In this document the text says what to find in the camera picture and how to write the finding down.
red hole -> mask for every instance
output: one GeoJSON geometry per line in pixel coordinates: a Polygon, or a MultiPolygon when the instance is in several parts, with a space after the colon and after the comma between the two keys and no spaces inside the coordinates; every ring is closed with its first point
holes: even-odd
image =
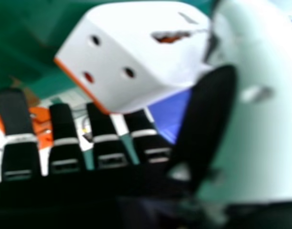
{"type": "Polygon", "coordinates": [[[85,72],[85,73],[84,73],[84,77],[85,77],[86,80],[89,81],[90,83],[94,83],[94,79],[93,79],[93,77],[92,77],[91,74],[85,72]]]}

orange trim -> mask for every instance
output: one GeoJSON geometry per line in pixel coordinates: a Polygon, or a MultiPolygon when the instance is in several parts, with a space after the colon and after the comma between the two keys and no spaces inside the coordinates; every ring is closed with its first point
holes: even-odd
{"type": "Polygon", "coordinates": [[[57,58],[54,58],[55,63],[93,100],[98,109],[106,115],[111,114],[95,97],[94,95],[75,77],[75,75],[57,58]]]}

white cube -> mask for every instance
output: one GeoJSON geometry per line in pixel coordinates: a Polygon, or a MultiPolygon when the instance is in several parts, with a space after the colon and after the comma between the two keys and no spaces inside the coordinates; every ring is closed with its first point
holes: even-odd
{"type": "Polygon", "coordinates": [[[86,12],[55,62],[104,113],[129,113],[196,83],[209,28],[181,2],[104,4],[86,12]]]}

